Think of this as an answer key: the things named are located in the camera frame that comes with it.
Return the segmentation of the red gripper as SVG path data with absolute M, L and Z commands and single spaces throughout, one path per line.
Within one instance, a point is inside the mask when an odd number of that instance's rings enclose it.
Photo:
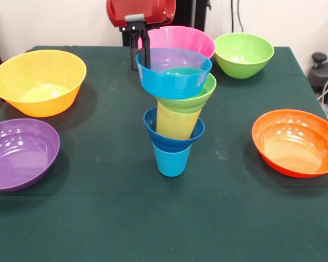
M 133 22 L 145 22 L 147 25 L 166 25 L 173 21 L 175 0 L 113 0 L 106 1 L 109 20 L 114 27 L 123 28 Z M 150 39 L 147 29 L 135 29 L 130 33 L 130 51 L 132 70 L 137 71 L 136 56 L 141 53 L 141 63 L 151 68 Z

